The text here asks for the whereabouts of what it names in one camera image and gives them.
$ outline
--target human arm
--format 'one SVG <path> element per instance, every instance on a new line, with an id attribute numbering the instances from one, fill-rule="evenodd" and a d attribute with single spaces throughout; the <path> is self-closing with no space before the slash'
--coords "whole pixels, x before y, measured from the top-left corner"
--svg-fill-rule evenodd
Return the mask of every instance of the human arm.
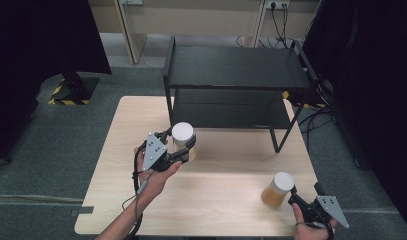
<path id="1" fill-rule="evenodd" d="M 294 216 L 296 218 L 296 232 L 294 234 L 294 240 L 326 240 L 328 239 L 328 231 L 327 229 L 321 228 L 311 228 L 305 224 L 305 220 L 303 218 L 302 210 L 300 209 L 299 205 L 293 203 L 291 205 L 293 207 Z M 334 218 L 331 219 L 330 224 L 334 229 L 337 226 L 337 220 Z"/>
<path id="2" fill-rule="evenodd" d="M 142 168 L 143 152 L 138 154 L 138 169 Z M 129 204 L 129 206 L 96 238 L 96 239 L 125 239 L 144 209 L 163 191 L 166 181 L 174 175 L 181 161 L 173 164 L 164 172 L 149 170 L 139 175 L 140 182 L 148 181 L 143 192 Z"/>

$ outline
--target lower shelf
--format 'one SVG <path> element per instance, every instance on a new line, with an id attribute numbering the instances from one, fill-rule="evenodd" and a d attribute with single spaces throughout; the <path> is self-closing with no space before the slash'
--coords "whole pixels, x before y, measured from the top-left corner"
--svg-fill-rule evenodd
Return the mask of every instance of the lower shelf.
<path id="1" fill-rule="evenodd" d="M 287 129 L 290 120 L 281 92 L 177 89 L 174 124 L 197 128 Z"/>

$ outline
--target gray carpet floor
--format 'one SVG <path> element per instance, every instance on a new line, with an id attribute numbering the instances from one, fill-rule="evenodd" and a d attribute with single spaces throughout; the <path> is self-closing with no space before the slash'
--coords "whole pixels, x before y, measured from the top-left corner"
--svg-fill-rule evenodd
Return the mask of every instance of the gray carpet floor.
<path id="1" fill-rule="evenodd" d="M 0 239 L 94 237 L 75 233 L 72 211 L 85 197 L 118 102 L 127 95 L 164 95 L 160 68 L 112 70 L 112 75 L 80 73 L 100 79 L 84 106 L 48 104 L 62 77 L 43 83 L 40 104 L 11 151 L 13 162 L 0 166 Z M 312 113 L 304 109 L 300 120 Z M 315 118 L 315 126 L 326 124 L 310 131 L 308 149 L 318 180 L 337 196 L 350 224 L 339 227 L 336 238 L 406 240 L 407 225 L 374 173 L 355 166 L 331 119 Z M 300 127 L 304 131 L 307 125 Z"/>

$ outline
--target light wood tabletop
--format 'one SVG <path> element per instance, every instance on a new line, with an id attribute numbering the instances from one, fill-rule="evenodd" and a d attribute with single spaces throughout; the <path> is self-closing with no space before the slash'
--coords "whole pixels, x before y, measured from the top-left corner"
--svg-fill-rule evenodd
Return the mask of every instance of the light wood tabletop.
<path id="1" fill-rule="evenodd" d="M 286 101 L 289 116 L 291 105 Z M 123 97 L 101 151 L 83 207 L 78 234 L 99 234 L 134 195 L 134 148 L 149 132 L 169 128 L 165 97 Z M 288 172 L 298 194 L 314 200 L 317 179 L 297 125 L 280 153 L 269 130 L 195 129 L 196 159 L 181 166 L 164 191 L 144 211 L 138 235 L 152 236 L 291 236 L 295 219 L 287 203 L 266 206 L 261 198 L 276 172 Z M 277 131 L 281 137 L 283 131 Z M 172 141 L 169 139 L 169 152 Z"/>

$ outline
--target forearm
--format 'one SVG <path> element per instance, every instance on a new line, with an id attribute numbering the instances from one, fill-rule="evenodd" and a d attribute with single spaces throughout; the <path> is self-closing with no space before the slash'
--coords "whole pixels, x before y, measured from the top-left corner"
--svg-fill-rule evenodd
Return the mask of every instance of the forearm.
<path id="1" fill-rule="evenodd" d="M 96 239 L 125 239 L 150 202 L 151 199 L 146 196 L 139 196 L 134 199 Z"/>

